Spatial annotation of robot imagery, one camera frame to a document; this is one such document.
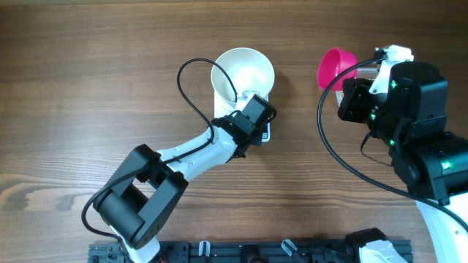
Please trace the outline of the pink measuring scoop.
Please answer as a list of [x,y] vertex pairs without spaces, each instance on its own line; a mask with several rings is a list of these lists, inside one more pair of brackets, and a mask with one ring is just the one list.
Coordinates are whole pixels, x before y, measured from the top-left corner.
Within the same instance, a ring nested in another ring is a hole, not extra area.
[[317,84],[325,90],[330,82],[345,69],[358,63],[357,58],[351,52],[339,47],[331,48],[323,57],[317,70]]

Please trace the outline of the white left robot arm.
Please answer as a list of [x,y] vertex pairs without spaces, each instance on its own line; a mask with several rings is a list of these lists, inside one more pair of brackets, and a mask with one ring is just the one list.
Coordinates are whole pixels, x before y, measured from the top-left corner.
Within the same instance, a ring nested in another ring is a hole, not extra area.
[[276,109],[254,95],[242,110],[211,121],[200,136],[174,148],[134,148],[91,206],[111,227],[127,262],[153,262],[160,250],[156,238],[189,182],[212,167],[245,156],[261,145],[263,131]]

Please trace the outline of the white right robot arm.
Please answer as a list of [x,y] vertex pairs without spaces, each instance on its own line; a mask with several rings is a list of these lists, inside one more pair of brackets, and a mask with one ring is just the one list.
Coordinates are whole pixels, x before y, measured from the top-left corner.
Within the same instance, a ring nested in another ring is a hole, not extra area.
[[424,62],[390,68],[381,94],[373,80],[346,79],[338,110],[389,147],[393,170],[418,198],[438,262],[467,261],[467,139],[445,129],[448,82]]

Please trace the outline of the white digital kitchen scale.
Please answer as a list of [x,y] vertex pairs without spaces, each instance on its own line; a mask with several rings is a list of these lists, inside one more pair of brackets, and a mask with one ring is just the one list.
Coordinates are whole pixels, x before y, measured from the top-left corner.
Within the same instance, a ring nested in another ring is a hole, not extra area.
[[248,102],[238,101],[238,98],[237,102],[229,102],[225,100],[217,91],[214,91],[214,117],[220,118],[224,115],[230,114],[235,110],[242,110],[245,108]]

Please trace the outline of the white bowl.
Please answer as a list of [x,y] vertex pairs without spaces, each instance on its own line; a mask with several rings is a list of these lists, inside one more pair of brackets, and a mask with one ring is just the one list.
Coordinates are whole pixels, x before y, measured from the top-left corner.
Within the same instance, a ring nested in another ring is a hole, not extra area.
[[237,47],[218,57],[211,70],[211,84],[225,100],[237,102],[243,91],[257,91],[268,99],[275,72],[272,63],[261,52]]

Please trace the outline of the clear plastic container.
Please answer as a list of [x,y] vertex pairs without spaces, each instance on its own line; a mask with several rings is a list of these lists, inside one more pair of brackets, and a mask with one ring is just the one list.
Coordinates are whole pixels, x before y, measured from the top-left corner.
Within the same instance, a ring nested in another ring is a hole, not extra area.
[[380,65],[372,64],[371,66],[360,67],[352,77],[344,78],[342,82],[342,90],[336,92],[337,107],[340,107],[341,103],[347,97],[351,96],[352,90],[356,85],[364,84],[370,87],[371,83],[377,78],[379,72]]

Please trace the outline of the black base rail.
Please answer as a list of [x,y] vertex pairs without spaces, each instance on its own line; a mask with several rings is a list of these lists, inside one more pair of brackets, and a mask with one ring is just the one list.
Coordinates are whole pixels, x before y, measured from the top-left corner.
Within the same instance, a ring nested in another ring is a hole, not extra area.
[[160,252],[154,262],[167,263],[241,263],[249,262],[254,256],[266,262],[357,262],[357,253],[343,240],[312,240],[295,242],[297,251],[289,255],[280,242],[260,243],[189,243],[166,241],[161,243]]

